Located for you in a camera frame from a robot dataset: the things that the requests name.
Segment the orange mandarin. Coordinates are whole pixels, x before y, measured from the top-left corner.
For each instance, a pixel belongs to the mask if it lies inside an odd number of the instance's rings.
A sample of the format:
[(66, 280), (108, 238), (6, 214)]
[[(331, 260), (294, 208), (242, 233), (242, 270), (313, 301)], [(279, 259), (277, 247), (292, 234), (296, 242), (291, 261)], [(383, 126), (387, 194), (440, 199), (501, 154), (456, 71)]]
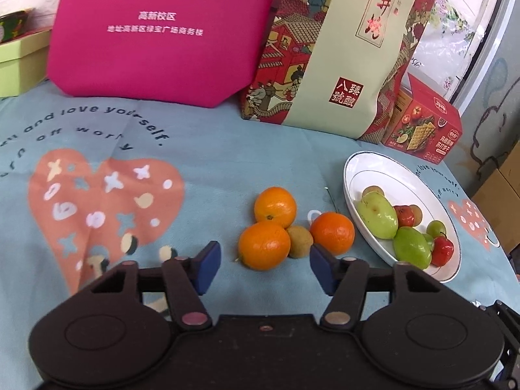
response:
[(295, 220), (297, 203), (286, 189), (271, 187), (255, 199), (253, 210), (256, 222), (271, 221), (286, 229)]
[(291, 240), (277, 223), (262, 221), (243, 231), (238, 241), (238, 259), (248, 268), (267, 271), (276, 268), (288, 256)]
[(334, 256), (347, 253), (353, 246), (353, 222), (336, 212), (325, 212), (311, 222), (309, 228), (314, 242)]

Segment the brown kiwi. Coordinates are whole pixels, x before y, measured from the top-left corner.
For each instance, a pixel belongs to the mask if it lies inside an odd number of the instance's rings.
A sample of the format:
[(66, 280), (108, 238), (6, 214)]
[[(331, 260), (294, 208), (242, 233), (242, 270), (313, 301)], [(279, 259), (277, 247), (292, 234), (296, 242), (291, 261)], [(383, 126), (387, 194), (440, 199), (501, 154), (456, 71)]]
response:
[(413, 226), (418, 226), (423, 219), (422, 210), (417, 205), (410, 205), (411, 212), (413, 213)]
[(309, 230), (303, 226), (290, 226), (286, 231), (291, 241), (289, 256), (294, 259), (308, 257), (314, 243)]

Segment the red strawberry-like fruit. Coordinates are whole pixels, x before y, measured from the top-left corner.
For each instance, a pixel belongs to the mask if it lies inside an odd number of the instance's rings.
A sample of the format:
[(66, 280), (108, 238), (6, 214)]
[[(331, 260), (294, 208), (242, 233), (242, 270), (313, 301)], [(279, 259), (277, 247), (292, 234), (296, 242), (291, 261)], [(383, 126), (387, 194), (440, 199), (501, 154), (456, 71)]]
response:
[(434, 239), (434, 249), (432, 251), (431, 263), (436, 267), (446, 265), (454, 254), (454, 244), (445, 236), (438, 236)]

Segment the orange mandarin top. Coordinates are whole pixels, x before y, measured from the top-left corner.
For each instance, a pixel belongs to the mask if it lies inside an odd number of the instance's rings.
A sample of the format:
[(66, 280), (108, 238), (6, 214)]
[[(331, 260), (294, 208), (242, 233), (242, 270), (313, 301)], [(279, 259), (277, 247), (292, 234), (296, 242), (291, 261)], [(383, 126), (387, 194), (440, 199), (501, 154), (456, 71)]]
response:
[(271, 187), (255, 199), (253, 210), (256, 222), (271, 221), (286, 229), (295, 220), (297, 203), (286, 189)]

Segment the large green fruit lower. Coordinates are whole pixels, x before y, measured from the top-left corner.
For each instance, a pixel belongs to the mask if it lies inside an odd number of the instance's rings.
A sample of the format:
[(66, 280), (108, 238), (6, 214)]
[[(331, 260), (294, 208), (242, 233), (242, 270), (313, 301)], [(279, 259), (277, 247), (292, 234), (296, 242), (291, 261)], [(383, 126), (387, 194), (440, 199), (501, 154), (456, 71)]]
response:
[(392, 241), (396, 259), (422, 270), (428, 268), (432, 255), (423, 234), (409, 226), (400, 227), (396, 233)]

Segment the large green fruit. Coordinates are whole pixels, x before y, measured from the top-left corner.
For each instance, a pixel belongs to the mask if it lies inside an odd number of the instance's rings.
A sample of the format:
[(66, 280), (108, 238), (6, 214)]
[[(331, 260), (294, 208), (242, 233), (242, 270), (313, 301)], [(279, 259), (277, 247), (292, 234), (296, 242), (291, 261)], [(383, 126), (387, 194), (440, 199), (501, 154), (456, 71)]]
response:
[(380, 240), (392, 240), (398, 230), (396, 210), (380, 193), (369, 192), (356, 203), (365, 227)]
[(422, 270), (428, 268), (432, 255), (423, 234), (409, 226), (400, 227), (396, 233), (392, 241), (396, 259)]

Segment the large green fruit upper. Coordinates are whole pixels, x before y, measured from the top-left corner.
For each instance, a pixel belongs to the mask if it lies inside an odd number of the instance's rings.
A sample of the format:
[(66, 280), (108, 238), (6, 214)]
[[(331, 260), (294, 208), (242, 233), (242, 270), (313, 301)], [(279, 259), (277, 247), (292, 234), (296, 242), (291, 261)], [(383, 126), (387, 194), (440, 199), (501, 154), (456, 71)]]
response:
[(398, 230), (396, 210), (380, 193), (369, 192), (356, 203), (365, 227), (380, 240), (392, 240)]

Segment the brown kiwi on plate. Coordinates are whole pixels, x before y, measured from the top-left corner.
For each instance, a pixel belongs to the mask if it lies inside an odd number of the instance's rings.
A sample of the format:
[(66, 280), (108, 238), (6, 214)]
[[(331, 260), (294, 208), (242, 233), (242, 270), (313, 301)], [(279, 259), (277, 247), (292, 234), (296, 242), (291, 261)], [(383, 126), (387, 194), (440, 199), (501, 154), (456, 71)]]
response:
[(413, 213), (413, 226), (418, 226), (423, 219), (422, 210), (417, 205), (410, 205), (411, 212)]

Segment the small green grape fruit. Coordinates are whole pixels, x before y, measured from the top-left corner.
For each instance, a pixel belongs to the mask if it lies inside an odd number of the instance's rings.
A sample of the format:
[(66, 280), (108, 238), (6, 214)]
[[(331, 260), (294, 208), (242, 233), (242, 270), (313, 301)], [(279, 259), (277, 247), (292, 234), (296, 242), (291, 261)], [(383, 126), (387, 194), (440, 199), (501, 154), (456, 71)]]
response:
[(427, 225), (427, 234), (433, 239), (436, 239), (437, 237), (446, 237), (447, 229), (442, 221), (433, 220)]

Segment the white round plate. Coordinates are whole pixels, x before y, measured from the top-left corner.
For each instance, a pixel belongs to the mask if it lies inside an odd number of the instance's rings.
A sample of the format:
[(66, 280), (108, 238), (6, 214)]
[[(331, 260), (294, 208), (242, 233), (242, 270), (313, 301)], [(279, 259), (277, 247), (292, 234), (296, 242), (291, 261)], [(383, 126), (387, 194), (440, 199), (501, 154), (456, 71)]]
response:
[(353, 153), (346, 160), (343, 190), (347, 208), (369, 247), (390, 266), (397, 262), (392, 243), (375, 237), (356, 209), (356, 203), (361, 199), (362, 192), (370, 186), (378, 186), (382, 189), (386, 199), (393, 205), (415, 204), (421, 208), (423, 219), (418, 226), (419, 231), (427, 231), (427, 225), (433, 220), (444, 223), (447, 239), (454, 244), (454, 254), (446, 265), (430, 266), (425, 269), (425, 272), (441, 283), (448, 283), (455, 279), (462, 262), (459, 238), (448, 210), (432, 190), (406, 166), (381, 153), (363, 150)]

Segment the stacked cardboard boxes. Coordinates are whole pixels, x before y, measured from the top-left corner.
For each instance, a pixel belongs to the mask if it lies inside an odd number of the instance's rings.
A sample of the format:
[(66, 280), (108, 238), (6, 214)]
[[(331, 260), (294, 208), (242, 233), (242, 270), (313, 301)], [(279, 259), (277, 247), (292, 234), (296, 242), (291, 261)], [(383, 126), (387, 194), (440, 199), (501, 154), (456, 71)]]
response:
[(519, 143), (480, 186), (473, 201), (510, 254), (519, 246)]

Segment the red and cream gift bag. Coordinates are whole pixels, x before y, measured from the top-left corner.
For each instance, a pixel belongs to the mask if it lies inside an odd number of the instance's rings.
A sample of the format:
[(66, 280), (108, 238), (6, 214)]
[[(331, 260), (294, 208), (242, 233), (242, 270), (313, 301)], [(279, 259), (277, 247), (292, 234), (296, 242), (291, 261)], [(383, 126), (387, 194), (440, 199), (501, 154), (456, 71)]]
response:
[(435, 0), (280, 0), (245, 120), (379, 143)]

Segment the magenta tote bag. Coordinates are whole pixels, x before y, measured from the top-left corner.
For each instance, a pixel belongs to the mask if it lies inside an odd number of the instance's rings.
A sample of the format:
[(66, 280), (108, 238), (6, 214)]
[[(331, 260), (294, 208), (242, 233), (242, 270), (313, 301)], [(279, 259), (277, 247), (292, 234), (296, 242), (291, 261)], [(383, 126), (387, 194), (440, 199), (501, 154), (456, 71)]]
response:
[(75, 97), (213, 108), (253, 80), (272, 0), (60, 0), (47, 75)]

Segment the floral plastic bag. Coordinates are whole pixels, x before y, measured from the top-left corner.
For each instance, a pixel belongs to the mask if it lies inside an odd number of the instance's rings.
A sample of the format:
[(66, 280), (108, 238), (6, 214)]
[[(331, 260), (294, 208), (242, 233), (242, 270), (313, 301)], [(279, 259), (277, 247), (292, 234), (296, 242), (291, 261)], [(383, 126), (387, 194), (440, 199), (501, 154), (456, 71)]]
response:
[(409, 72), (450, 99), (484, 38), (496, 0), (436, 0)]

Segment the light green box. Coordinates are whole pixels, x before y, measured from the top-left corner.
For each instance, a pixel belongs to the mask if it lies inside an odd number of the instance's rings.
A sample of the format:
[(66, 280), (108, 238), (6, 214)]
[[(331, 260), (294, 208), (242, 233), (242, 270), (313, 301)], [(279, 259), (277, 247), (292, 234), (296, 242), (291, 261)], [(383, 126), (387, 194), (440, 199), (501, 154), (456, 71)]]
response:
[(1, 98), (26, 93), (46, 78), (51, 29), (30, 30), (32, 11), (1, 16)]

